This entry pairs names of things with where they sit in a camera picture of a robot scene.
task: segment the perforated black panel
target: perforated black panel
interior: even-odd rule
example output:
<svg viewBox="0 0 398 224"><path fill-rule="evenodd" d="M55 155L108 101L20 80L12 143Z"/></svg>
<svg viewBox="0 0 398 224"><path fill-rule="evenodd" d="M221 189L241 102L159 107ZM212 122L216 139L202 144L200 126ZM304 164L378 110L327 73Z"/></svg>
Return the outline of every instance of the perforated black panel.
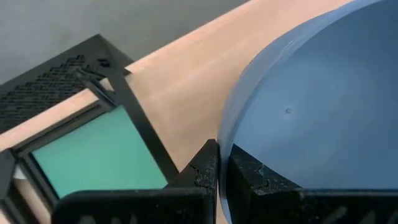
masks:
<svg viewBox="0 0 398 224"><path fill-rule="evenodd" d="M82 91L85 86L69 69L74 66L92 68L84 55L68 58L46 72L31 74L25 82L0 93L0 133ZM101 80L102 76L93 77Z"/></svg>

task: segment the gray wall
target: gray wall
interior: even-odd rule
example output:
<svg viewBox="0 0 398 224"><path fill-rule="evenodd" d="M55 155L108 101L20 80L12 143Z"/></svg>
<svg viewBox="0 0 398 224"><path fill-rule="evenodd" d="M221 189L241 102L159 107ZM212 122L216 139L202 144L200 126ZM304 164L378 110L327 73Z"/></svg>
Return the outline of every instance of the gray wall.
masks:
<svg viewBox="0 0 398 224"><path fill-rule="evenodd" d="M1 0L0 83L100 33L132 59L244 0Z"/></svg>

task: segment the black plastic holder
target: black plastic holder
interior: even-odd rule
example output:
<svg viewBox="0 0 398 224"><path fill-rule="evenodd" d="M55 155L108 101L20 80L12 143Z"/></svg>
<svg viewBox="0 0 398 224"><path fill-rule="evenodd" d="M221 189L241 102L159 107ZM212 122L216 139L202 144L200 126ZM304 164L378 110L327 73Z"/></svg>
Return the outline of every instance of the black plastic holder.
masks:
<svg viewBox="0 0 398 224"><path fill-rule="evenodd" d="M85 88L98 98L86 108L12 147L23 173L50 212L60 198L32 153L117 106L126 110L166 180L170 182L178 175L175 164L125 79L129 72L124 67L132 62L102 36L95 35L1 86L0 99L4 105L0 103L0 111L4 110L4 116L0 116L3 125L0 125L0 133ZM104 78L108 78L113 91L105 90L101 85ZM31 107L35 103L41 106Z"/></svg>

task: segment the teal glass panel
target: teal glass panel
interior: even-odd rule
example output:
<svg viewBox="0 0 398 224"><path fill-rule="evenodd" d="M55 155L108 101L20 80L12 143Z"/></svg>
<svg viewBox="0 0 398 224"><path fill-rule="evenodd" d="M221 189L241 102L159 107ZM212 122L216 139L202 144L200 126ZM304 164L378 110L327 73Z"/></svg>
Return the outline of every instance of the teal glass panel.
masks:
<svg viewBox="0 0 398 224"><path fill-rule="evenodd" d="M159 189L167 184L123 107L33 155L60 198L77 190Z"/></svg>

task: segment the wooden table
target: wooden table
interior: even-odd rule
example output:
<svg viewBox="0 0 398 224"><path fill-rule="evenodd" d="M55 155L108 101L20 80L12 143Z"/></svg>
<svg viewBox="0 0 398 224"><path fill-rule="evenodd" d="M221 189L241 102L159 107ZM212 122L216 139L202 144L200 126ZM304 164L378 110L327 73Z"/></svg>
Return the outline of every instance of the wooden table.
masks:
<svg viewBox="0 0 398 224"><path fill-rule="evenodd" d="M350 0L251 0L126 68L127 81L179 170L216 138L221 109L245 66L295 26ZM109 87L107 80L102 84ZM88 90L0 135L0 150L95 101ZM19 188L42 223L49 216L26 182ZM218 223L224 223L219 209Z"/></svg>

